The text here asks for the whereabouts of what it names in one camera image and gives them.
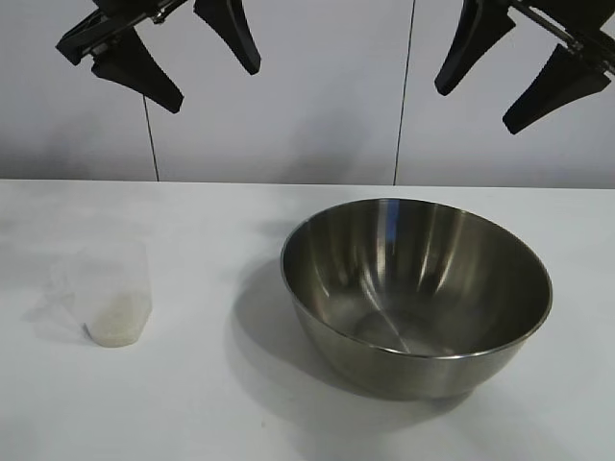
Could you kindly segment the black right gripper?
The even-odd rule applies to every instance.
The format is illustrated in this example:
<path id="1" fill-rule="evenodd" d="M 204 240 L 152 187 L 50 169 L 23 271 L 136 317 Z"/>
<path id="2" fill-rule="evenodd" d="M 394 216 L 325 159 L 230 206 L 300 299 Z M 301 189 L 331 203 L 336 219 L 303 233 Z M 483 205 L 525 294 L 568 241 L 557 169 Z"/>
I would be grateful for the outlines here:
<path id="1" fill-rule="evenodd" d="M 614 38 L 602 26 L 614 14 L 614 2 L 464 0 L 451 47 L 434 80 L 440 95 L 450 94 L 473 65 L 516 26 L 508 16 L 510 5 L 571 50 L 557 45 L 504 114 L 504 125 L 517 134 L 554 110 L 603 91 L 603 72 L 614 74 Z"/>

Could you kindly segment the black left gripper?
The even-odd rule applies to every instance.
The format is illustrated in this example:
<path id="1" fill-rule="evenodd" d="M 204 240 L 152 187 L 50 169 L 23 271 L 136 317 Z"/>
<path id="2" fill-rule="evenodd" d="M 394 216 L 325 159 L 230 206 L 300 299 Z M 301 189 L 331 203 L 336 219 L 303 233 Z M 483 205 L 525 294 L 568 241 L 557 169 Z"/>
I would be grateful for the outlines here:
<path id="1" fill-rule="evenodd" d="M 66 32 L 56 45 L 73 65 L 95 55 L 92 73 L 124 85 L 169 112 L 184 101 L 179 88 L 148 52 L 134 27 L 144 20 L 163 23 L 186 0 L 94 1 L 96 10 Z M 196 0 L 194 12 L 226 43 L 250 75 L 260 71 L 261 56 L 239 0 Z M 99 49 L 108 45 L 100 53 Z"/>

